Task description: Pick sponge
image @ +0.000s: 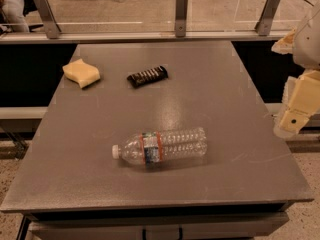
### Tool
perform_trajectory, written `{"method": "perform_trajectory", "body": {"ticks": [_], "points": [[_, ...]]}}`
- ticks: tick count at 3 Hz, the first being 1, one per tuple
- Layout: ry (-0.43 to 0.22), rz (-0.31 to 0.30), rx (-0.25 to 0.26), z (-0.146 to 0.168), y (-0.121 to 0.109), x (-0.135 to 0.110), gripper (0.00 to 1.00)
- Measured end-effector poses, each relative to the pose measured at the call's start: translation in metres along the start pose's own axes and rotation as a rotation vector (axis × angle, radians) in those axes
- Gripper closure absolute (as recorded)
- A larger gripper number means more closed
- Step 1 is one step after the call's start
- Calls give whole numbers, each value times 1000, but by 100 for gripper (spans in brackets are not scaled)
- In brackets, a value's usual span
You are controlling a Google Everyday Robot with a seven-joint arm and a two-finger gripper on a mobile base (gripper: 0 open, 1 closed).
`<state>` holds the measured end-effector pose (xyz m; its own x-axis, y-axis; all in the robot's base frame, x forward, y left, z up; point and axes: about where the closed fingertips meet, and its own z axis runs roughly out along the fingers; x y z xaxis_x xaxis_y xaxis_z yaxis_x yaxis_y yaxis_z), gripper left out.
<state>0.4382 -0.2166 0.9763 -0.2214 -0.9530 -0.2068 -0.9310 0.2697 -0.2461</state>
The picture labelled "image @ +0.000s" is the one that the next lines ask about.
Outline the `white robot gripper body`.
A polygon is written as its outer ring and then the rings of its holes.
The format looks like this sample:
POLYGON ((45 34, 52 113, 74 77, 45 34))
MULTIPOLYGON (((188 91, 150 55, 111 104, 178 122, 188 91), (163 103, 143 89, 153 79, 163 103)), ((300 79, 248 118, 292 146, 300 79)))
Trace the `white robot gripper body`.
POLYGON ((297 26, 293 60, 303 68, 320 69, 320 3, 316 3, 297 26))

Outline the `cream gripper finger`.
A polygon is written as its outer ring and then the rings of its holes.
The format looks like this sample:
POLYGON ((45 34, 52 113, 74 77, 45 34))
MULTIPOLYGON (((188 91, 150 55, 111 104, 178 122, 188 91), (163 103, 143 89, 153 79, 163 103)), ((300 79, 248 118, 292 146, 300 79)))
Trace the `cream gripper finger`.
POLYGON ((273 132, 277 137, 297 135, 320 110, 320 71, 305 70, 298 78, 289 76, 273 132))
POLYGON ((276 41, 271 47, 271 51, 282 55, 292 54, 295 32, 296 30, 292 29, 283 38, 276 41))

